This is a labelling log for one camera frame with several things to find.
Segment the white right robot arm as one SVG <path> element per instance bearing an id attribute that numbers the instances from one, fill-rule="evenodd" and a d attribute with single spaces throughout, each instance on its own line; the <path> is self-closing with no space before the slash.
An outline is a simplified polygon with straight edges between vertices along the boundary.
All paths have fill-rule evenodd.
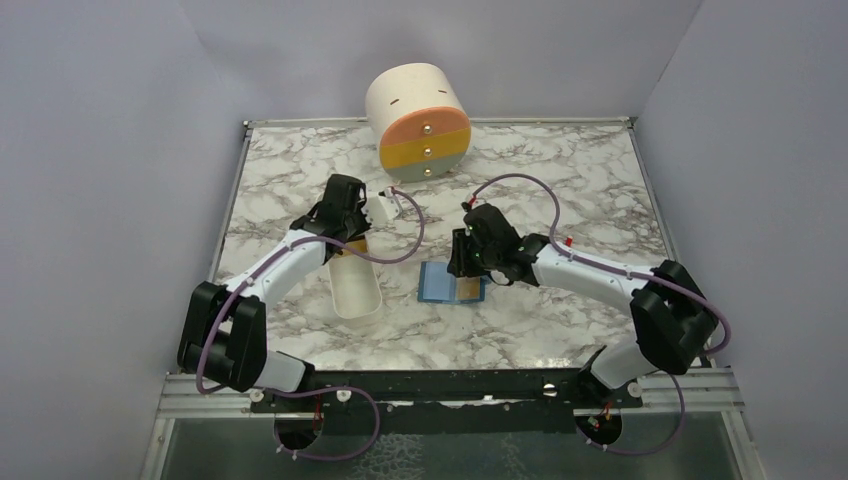
<path id="1" fill-rule="evenodd" d="M 688 271 L 665 260 L 630 266 L 579 252 L 547 235 L 520 235 L 496 207 L 467 210 L 451 233 L 448 272 L 456 278 L 497 272 L 507 284 L 559 288 L 630 316 L 632 339 L 594 353 L 578 373 L 577 393 L 600 407 L 637 377 L 682 375 L 720 324 Z"/>

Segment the round three-drawer mini cabinet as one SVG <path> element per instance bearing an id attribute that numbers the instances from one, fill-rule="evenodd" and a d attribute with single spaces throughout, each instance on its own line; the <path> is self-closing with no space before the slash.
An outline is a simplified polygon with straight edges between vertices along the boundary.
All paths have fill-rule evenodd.
<path id="1" fill-rule="evenodd" d="M 471 121 L 443 70 L 409 63 L 378 75 L 365 97 L 381 166 L 401 183 L 443 175 L 465 156 Z"/>

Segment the gold card in tray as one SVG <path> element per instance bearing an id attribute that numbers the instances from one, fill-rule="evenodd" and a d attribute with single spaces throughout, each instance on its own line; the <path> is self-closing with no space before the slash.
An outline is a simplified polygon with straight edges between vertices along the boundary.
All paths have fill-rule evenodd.
<path id="1" fill-rule="evenodd" d="M 355 252 L 359 253 L 367 253 L 368 252 L 368 243 L 365 238 L 353 240 L 346 244 L 346 249 L 344 250 L 343 256 L 353 255 Z"/>

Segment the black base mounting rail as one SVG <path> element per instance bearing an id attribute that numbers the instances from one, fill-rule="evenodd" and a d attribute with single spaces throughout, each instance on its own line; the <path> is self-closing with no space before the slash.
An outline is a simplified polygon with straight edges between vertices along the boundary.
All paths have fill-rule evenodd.
<path id="1" fill-rule="evenodd" d="M 639 408 L 621 387 L 603 399 L 581 393 L 576 368 L 324 370 L 308 374 L 302 399 L 273 393 L 250 407 L 279 425 L 327 435 L 543 432 L 571 434 L 578 416 Z"/>

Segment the long white card tray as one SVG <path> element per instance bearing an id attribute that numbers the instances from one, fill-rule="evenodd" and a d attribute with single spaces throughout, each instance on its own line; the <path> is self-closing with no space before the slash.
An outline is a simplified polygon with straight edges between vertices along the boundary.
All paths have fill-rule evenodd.
<path id="1" fill-rule="evenodd" d="M 345 320 L 370 316 L 382 305 L 373 264 L 342 249 L 327 264 L 336 314 Z"/>

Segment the gold credit card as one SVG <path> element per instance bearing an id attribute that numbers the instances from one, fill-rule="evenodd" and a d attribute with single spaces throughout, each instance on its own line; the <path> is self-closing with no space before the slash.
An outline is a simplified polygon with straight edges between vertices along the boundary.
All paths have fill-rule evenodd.
<path id="1" fill-rule="evenodd" d="M 485 284 L 481 277 L 457 278 L 455 298 L 458 302 L 477 302 L 485 297 Z"/>

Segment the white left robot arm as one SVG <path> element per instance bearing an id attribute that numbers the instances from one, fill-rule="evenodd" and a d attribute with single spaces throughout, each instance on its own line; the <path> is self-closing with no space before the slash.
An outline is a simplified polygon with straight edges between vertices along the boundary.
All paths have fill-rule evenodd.
<path id="1" fill-rule="evenodd" d="M 320 200 L 294 220 L 278 245 L 247 271 L 192 292 L 179 343 L 179 366 L 195 376 L 202 394 L 223 388 L 276 390 L 285 407 L 298 411 L 313 401 L 311 365 L 267 344 L 267 315 L 305 277 L 370 227 L 364 182 L 329 177 Z"/>

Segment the blue leather card holder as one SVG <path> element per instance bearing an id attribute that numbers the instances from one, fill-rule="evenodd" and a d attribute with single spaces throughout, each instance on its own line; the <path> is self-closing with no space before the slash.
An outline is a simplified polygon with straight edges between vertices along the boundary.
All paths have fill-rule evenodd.
<path id="1" fill-rule="evenodd" d="M 455 298 L 456 279 L 447 272 L 445 262 L 425 261 L 420 265 L 419 288 L 417 300 L 421 303 L 463 305 L 481 303 L 486 298 L 487 279 L 481 277 L 485 284 L 485 297 L 477 302 L 458 302 Z"/>

